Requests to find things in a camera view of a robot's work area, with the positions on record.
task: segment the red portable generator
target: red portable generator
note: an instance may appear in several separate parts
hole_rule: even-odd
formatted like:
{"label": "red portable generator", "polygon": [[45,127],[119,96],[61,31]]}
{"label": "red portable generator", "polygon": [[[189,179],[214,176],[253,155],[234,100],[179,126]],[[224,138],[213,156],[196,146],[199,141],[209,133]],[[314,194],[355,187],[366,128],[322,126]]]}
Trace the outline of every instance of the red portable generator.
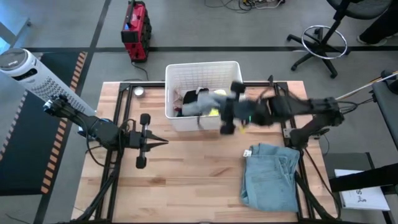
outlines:
{"label": "red portable generator", "polygon": [[121,35],[122,42],[130,55],[131,63],[146,62],[151,32],[152,27],[145,3],[129,1]]}

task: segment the white plastic basket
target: white plastic basket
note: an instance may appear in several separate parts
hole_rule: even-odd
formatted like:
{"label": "white plastic basket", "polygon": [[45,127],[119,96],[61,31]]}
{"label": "white plastic basket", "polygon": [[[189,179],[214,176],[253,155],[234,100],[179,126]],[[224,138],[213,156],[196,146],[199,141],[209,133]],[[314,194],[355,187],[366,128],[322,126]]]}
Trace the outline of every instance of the white plastic basket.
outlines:
{"label": "white plastic basket", "polygon": [[[187,91],[198,87],[210,91],[225,90],[229,94],[232,81],[242,81],[238,62],[203,62],[169,65],[165,78],[165,115],[176,131],[198,131],[196,116],[175,117],[174,90],[178,89],[183,96]],[[201,116],[200,126],[205,130],[216,130],[221,125],[220,116]]]}

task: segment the person's leg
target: person's leg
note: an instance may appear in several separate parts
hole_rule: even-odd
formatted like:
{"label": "person's leg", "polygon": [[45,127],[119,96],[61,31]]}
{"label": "person's leg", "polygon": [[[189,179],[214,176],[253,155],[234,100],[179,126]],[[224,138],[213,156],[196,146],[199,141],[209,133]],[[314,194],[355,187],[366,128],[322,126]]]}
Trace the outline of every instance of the person's leg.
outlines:
{"label": "person's leg", "polygon": [[381,40],[398,32],[398,1],[391,6],[373,24],[367,28],[359,39],[367,44],[377,44]]}

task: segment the white paper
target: white paper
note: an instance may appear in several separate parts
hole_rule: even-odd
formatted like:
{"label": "white paper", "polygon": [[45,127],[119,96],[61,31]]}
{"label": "white paper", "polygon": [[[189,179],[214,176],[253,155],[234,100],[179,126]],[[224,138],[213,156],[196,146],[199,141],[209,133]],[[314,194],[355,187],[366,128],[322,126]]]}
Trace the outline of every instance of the white paper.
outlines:
{"label": "white paper", "polygon": [[[337,177],[357,174],[360,170],[340,170],[335,169]],[[344,208],[368,209],[389,211],[387,200],[380,187],[369,187],[358,190],[347,190],[340,192],[341,201]]]}
{"label": "white paper", "polygon": [[251,150],[245,150],[243,153],[243,157],[250,157],[251,156]]}

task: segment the folded jeans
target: folded jeans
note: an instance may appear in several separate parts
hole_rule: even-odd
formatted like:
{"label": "folded jeans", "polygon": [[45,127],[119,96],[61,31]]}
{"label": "folded jeans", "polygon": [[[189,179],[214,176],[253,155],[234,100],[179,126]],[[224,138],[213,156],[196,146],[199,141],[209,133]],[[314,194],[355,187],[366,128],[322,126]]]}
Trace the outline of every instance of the folded jeans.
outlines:
{"label": "folded jeans", "polygon": [[242,203],[269,212],[297,212],[294,172],[297,150],[259,144],[246,157],[241,187]]}

